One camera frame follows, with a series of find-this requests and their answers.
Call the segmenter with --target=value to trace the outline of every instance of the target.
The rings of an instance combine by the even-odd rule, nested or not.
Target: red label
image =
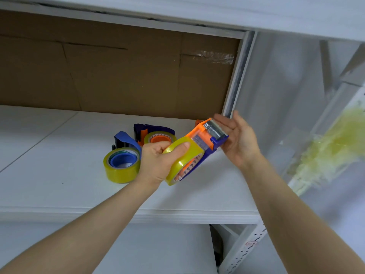
[[[248,242],[246,242],[246,245],[248,245],[248,246],[252,246],[252,245],[256,245],[256,244],[258,244],[257,241],[248,241]]]

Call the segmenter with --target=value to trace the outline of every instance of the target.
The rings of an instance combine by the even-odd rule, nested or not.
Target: yellow tape roll
[[[121,163],[120,165],[116,165],[118,159]],[[139,171],[139,152],[129,147],[115,149],[104,157],[104,167],[110,181],[118,184],[129,183],[136,178]]]
[[[175,184],[177,181],[175,180],[176,175],[179,174],[179,172],[184,168],[185,165],[187,165],[191,160],[196,158],[197,156],[203,156],[204,150],[198,146],[191,138],[189,137],[182,137],[179,138],[177,141],[172,143],[169,147],[165,149],[163,154],[171,152],[173,149],[175,149],[176,146],[180,145],[181,143],[189,142],[190,147],[189,150],[186,152],[184,156],[179,158],[177,161],[175,161],[171,167],[171,170],[166,177],[166,182],[169,186]]]
[[[170,141],[174,143],[176,141],[176,136],[171,133],[165,131],[154,131],[152,133],[147,134],[144,137],[144,143],[155,143],[159,141]]]

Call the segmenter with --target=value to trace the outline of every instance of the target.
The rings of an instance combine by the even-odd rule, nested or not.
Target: forearm
[[[156,190],[136,180],[9,262],[5,273],[92,273]]]
[[[241,169],[289,273],[364,273],[362,260],[280,178],[261,155]]]

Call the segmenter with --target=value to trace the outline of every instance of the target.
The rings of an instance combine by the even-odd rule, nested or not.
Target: yellow object
[[[180,145],[181,143],[189,142],[190,147],[189,150],[186,152],[184,156],[179,158],[175,161],[171,167],[170,173],[166,177],[166,182],[169,186],[176,183],[175,177],[179,174],[179,172],[187,165],[191,160],[193,160],[196,156],[202,156],[204,154],[204,150],[198,146],[191,138],[189,137],[182,137],[179,138],[177,141],[172,143],[169,147],[165,149],[163,154],[171,152],[175,149],[176,146]]]
[[[131,165],[125,164],[122,168],[117,168],[111,165],[111,159],[117,155],[136,156],[137,160]],[[138,174],[140,167],[140,155],[134,148],[123,147],[109,152],[104,157],[105,172],[109,180],[114,183],[124,184],[133,181]]]
[[[171,143],[174,143],[176,141],[176,136],[165,131],[154,131],[144,137],[144,144],[156,143],[159,141],[170,141]]]
[[[361,107],[349,108],[324,136],[311,142],[290,172],[295,180],[320,186],[364,157],[365,113]]]

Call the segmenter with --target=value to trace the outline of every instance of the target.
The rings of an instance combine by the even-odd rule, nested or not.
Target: person's right arm
[[[365,273],[361,258],[323,222],[262,156],[253,129],[235,111],[215,115],[229,140],[222,146],[241,170],[288,273]]]

